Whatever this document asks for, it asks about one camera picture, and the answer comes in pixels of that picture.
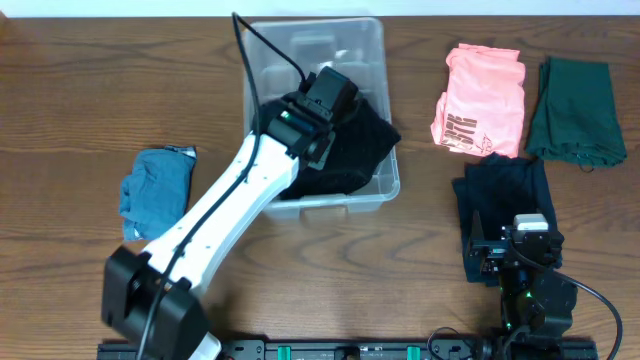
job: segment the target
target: table top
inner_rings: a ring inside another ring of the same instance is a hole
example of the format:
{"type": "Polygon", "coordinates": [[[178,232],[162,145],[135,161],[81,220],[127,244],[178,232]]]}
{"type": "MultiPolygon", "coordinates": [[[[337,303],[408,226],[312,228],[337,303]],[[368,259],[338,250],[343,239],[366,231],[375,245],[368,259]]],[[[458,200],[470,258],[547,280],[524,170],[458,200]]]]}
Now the table top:
{"type": "MultiPolygon", "coordinates": [[[[585,174],[545,164],[562,271],[619,309],[619,359],[640,357],[640,18],[384,18],[402,190],[373,213],[260,216],[206,299],[217,333],[417,338],[487,333],[499,293],[465,280],[451,180],[466,162],[429,125],[460,42],[521,50],[526,123],[548,55],[610,64],[629,158],[585,174]]],[[[105,258],[122,242],[119,185],[136,153],[198,148],[191,204],[242,141],[243,69],[229,19],[10,20],[0,43],[0,357],[88,359],[118,335],[100,322],[105,258]]],[[[606,356],[613,317],[580,291],[569,334],[606,356]]]]}

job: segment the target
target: plastic bin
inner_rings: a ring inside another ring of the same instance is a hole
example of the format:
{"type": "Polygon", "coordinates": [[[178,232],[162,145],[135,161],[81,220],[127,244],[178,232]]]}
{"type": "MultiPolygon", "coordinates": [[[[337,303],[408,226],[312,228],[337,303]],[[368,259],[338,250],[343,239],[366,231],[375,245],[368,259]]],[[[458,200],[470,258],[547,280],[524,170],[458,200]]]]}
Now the plastic bin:
{"type": "MultiPolygon", "coordinates": [[[[252,26],[302,67],[316,74],[331,66],[349,77],[380,117],[391,122],[384,33],[373,18],[258,22],[252,26]]],[[[297,89],[295,69],[248,31],[244,32],[247,56],[261,103],[297,89]]],[[[251,131],[253,103],[245,76],[244,134],[251,131]]],[[[345,206],[349,212],[377,210],[400,192],[395,148],[380,163],[371,182],[350,194],[306,196],[298,200],[274,199],[265,212],[271,217],[296,218],[303,209],[345,206]]]]}

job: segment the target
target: pink folded shirt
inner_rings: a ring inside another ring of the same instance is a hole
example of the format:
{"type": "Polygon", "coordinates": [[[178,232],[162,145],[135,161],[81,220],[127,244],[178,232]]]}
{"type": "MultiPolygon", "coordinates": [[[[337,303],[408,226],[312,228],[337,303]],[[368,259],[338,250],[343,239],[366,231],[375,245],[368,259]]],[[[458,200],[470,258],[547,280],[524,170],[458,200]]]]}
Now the pink folded shirt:
{"type": "Polygon", "coordinates": [[[454,152],[518,156],[524,121],[524,64],[517,50],[459,44],[447,56],[449,86],[431,134],[454,152]]]}

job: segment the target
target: cable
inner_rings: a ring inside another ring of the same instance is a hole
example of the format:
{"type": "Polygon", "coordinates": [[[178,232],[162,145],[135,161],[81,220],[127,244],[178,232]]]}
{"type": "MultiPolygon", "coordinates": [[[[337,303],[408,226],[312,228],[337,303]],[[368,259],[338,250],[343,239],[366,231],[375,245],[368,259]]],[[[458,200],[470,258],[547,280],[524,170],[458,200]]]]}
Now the cable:
{"type": "Polygon", "coordinates": [[[253,35],[255,35],[258,39],[260,39],[265,45],[267,45],[276,54],[280,55],[281,58],[287,60],[287,62],[289,64],[291,64],[291,66],[293,66],[298,71],[298,74],[300,74],[300,79],[301,79],[302,82],[307,81],[307,78],[304,76],[304,72],[302,71],[302,68],[300,68],[300,66],[298,64],[296,64],[295,61],[293,61],[285,53],[280,51],[280,49],[278,49],[269,40],[267,40],[264,36],[262,36],[262,34],[257,32],[251,25],[249,25],[246,21],[244,21],[244,19],[242,19],[240,16],[238,16],[238,14],[236,14],[236,13],[234,13],[234,14],[235,14],[236,18],[238,19],[238,21],[240,22],[240,24],[242,24],[245,28],[247,28],[247,30],[251,31],[251,33],[253,35]]]}
{"type": "Polygon", "coordinates": [[[475,347],[471,346],[471,344],[469,344],[467,340],[463,339],[462,335],[460,335],[460,333],[456,329],[448,326],[437,328],[434,332],[431,333],[431,336],[429,336],[429,339],[427,340],[427,350],[429,350],[429,353],[431,354],[432,357],[436,358],[437,360],[444,360],[439,355],[437,355],[431,348],[431,339],[442,330],[453,331],[454,333],[456,333],[456,335],[460,336],[460,340],[462,340],[462,342],[469,347],[469,351],[471,352],[471,355],[463,360],[469,360],[474,358],[475,347]]]}
{"type": "Polygon", "coordinates": [[[522,255],[522,253],[520,253],[516,247],[515,247],[515,243],[513,242],[513,239],[511,239],[511,250],[513,250],[513,254],[518,258],[518,260],[522,261],[524,264],[529,265],[530,267],[538,270],[538,271],[542,271],[545,272],[547,270],[551,271],[552,274],[554,274],[556,277],[571,283],[579,288],[581,288],[582,290],[588,292],[589,294],[593,295],[596,299],[602,301],[603,304],[605,304],[609,310],[611,311],[611,313],[613,314],[613,317],[616,320],[616,340],[613,343],[613,349],[611,349],[611,352],[609,353],[609,356],[607,357],[607,360],[613,360],[616,357],[616,354],[618,353],[618,350],[620,349],[620,344],[622,343],[622,332],[623,332],[623,328],[622,328],[622,318],[620,318],[620,314],[618,313],[618,309],[616,309],[615,306],[613,306],[613,304],[607,300],[607,298],[605,298],[602,294],[600,294],[599,292],[595,291],[594,289],[588,287],[587,285],[579,282],[578,280],[575,280],[563,273],[559,273],[557,271],[553,271],[552,269],[547,269],[546,267],[538,264],[537,262],[527,258],[526,256],[522,255]]]}
{"type": "Polygon", "coordinates": [[[202,215],[202,217],[196,222],[196,224],[191,228],[191,230],[189,230],[189,233],[187,233],[187,236],[185,236],[185,238],[176,247],[173,253],[173,256],[171,257],[171,260],[167,265],[166,270],[164,271],[164,273],[162,273],[162,278],[158,286],[158,291],[156,291],[156,294],[149,308],[149,315],[147,315],[147,320],[144,325],[144,331],[142,333],[142,338],[140,340],[140,348],[138,349],[138,354],[136,356],[137,360],[142,360],[142,356],[144,354],[144,348],[149,338],[149,332],[151,331],[151,325],[157,315],[158,305],[160,304],[160,300],[162,299],[162,295],[164,293],[163,291],[164,287],[167,284],[167,281],[169,280],[169,276],[171,275],[171,271],[173,270],[173,267],[178,262],[178,259],[182,256],[184,249],[187,247],[187,244],[191,242],[191,239],[193,238],[195,233],[198,232],[200,227],[209,219],[211,214],[213,214],[218,209],[218,207],[220,207],[220,205],[231,195],[231,193],[233,193],[233,191],[238,187],[238,185],[240,185],[240,183],[242,183],[247,178],[247,175],[249,175],[249,171],[253,167],[253,163],[256,160],[256,156],[258,155],[258,149],[260,146],[260,135],[261,135],[260,120],[262,119],[261,112],[260,112],[260,102],[258,101],[258,91],[256,90],[256,84],[253,78],[253,73],[251,72],[251,66],[249,65],[249,59],[247,58],[247,53],[242,43],[242,35],[240,34],[238,21],[242,23],[244,26],[247,26],[248,28],[250,28],[250,26],[246,22],[244,22],[244,20],[242,20],[242,18],[240,18],[240,16],[235,12],[231,15],[231,17],[233,22],[233,30],[235,32],[236,41],[238,43],[238,50],[240,51],[240,55],[242,57],[242,63],[244,64],[244,69],[247,72],[247,79],[249,81],[251,97],[253,99],[253,104],[256,108],[256,113],[257,113],[257,119],[253,124],[254,126],[253,132],[255,135],[253,150],[251,151],[249,162],[247,163],[247,166],[245,166],[245,168],[240,173],[240,176],[238,176],[236,181],[233,184],[231,184],[231,186],[229,186],[227,191],[225,191],[224,194],[220,196],[220,198],[209,208],[209,210],[207,210],[207,212],[205,212],[204,215],[202,215]]]}

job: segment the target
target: white backdrop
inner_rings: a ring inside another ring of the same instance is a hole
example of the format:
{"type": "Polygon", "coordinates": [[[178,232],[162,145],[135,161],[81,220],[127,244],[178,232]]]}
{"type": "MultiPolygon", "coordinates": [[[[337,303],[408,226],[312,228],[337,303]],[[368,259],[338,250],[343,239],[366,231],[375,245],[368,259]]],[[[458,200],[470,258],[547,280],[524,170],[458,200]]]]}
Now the white backdrop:
{"type": "Polygon", "coordinates": [[[0,0],[8,17],[640,15],[640,0],[0,0]]]}

